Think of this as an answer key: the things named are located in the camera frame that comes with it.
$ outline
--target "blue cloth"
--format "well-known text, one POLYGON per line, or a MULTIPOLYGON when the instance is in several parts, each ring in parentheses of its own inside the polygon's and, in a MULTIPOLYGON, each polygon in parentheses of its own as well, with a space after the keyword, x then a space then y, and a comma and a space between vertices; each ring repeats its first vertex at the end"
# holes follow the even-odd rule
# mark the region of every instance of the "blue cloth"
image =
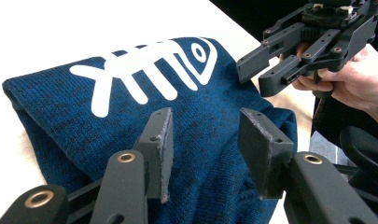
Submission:
POLYGON ((3 88, 42 174, 68 192, 101 178, 151 113, 171 107, 170 201, 148 205, 150 223, 268 223, 276 201, 258 199, 237 148, 241 107, 265 114, 297 145, 294 114, 240 85, 234 59, 214 39, 120 50, 14 77, 3 88))

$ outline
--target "white fish bone graphic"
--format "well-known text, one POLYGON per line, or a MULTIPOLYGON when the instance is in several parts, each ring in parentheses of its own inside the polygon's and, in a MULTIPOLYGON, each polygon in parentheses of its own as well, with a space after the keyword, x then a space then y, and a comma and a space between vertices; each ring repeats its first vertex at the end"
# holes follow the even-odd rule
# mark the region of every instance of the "white fish bone graphic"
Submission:
MULTIPOLYGON (((133 78, 133 74, 141 70, 145 72, 161 95, 165 99, 172 101, 177 97, 177 91, 154 63, 159 59, 164 59, 175 70, 183 83, 193 91, 198 90, 197 85, 191 80, 185 68, 174 56, 174 54, 178 54, 187 69, 202 85, 206 85, 215 68, 217 50, 208 40, 198 38, 206 43, 210 49, 207 64, 201 73, 194 68, 185 51, 174 40, 163 41, 140 49, 126 49, 127 53, 119 57, 112 53, 104 55, 102 57, 105 59, 105 70, 87 65, 74 65, 70 68, 70 72, 76 76, 95 80, 91 111, 95 116, 100 118, 106 117, 109 112, 113 77, 119 78, 122 81, 138 104, 145 105, 148 102, 147 96, 133 78)), ((200 63, 206 62, 206 54, 201 45, 192 43, 191 51, 200 63)))

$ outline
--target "folded shirt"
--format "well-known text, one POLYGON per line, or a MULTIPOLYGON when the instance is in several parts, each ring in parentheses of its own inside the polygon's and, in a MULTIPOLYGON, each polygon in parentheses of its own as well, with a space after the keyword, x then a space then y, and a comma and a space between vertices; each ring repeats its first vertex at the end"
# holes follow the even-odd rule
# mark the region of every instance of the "folded shirt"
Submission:
POLYGON ((102 178, 109 157, 133 147, 151 113, 171 107, 170 200, 148 205, 150 223, 269 222, 276 201, 259 199, 237 147, 240 108, 265 114, 297 145, 294 114, 241 85, 234 59, 210 38, 119 50, 14 77, 3 88, 43 176, 68 192, 102 178))

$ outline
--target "robotic claw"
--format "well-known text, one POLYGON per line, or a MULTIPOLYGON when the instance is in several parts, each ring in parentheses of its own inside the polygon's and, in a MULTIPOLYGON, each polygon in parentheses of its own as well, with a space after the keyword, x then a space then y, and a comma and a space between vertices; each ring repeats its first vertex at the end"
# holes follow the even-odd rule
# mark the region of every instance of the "robotic claw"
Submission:
MULTIPOLYGON (((309 76, 317 69, 340 71, 367 43, 375 38, 378 21, 378 0, 310 0, 263 32, 261 46, 236 64, 243 84, 264 68, 272 57, 284 60, 259 77, 263 97, 276 95, 299 76, 309 76), (301 60, 296 47, 313 42, 301 60)), ((320 78, 315 73, 315 83, 320 78)), ((319 98, 331 92, 314 91, 319 98)))

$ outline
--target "knitted fabric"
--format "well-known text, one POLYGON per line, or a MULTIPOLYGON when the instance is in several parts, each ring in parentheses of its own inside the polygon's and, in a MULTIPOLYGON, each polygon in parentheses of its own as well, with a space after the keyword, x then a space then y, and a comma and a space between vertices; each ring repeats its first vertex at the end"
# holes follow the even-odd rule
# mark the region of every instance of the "knitted fabric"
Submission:
POLYGON ((276 201, 259 200, 237 148, 241 107, 265 114, 297 145, 294 114, 240 85, 234 59, 214 39, 120 50, 14 77, 3 88, 42 174, 68 192, 101 178, 109 157, 133 147, 151 113, 171 107, 170 200, 149 203, 150 223, 269 222, 276 201))

